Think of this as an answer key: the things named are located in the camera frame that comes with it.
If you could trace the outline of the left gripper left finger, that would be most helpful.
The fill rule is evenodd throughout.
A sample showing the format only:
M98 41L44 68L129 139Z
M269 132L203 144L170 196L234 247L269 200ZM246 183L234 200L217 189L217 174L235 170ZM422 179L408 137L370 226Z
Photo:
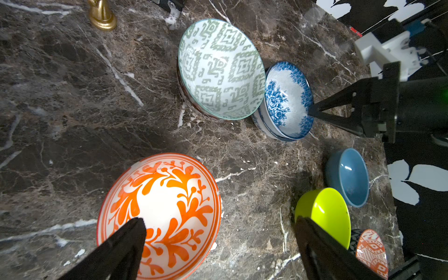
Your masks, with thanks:
M112 234L62 280L135 280L142 259L147 229L133 218Z

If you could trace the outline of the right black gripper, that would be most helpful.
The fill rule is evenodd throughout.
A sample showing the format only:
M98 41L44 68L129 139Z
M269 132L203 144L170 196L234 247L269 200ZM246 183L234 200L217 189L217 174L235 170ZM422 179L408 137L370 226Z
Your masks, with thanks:
M308 115L359 137L380 135L391 144L403 133L427 134L434 143L446 144L448 78L402 82L400 74L399 62L385 64L381 79L361 79L311 105ZM349 117L325 113L345 105L354 109Z

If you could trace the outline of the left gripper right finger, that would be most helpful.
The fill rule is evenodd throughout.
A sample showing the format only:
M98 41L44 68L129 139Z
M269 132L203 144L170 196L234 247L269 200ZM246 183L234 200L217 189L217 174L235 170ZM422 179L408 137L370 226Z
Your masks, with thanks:
M310 218L298 218L295 234L308 279L383 280Z

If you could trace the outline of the blue floral bowl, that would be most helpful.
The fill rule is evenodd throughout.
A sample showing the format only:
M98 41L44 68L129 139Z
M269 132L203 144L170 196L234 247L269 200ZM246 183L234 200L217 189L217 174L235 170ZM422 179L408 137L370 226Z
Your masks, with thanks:
M308 115L313 104L313 93L304 73L295 64L280 61L266 71L265 96L252 120L268 137L294 142L313 127L314 118Z

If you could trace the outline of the orange floral bowl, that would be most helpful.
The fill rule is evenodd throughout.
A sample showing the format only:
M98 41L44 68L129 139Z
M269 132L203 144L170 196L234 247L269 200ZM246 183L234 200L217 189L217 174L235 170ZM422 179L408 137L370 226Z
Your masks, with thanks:
M146 227L137 277L185 280L206 259L221 225L217 182L198 160L163 153L134 163L109 190L97 223L101 245L126 222Z

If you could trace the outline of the white green-patterned bowl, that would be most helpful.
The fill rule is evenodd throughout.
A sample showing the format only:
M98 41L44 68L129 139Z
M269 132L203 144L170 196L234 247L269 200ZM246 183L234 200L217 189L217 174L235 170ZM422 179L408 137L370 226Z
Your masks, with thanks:
M251 116L265 95L266 72L252 41L219 19L193 23L178 48L180 78L194 103L217 119Z

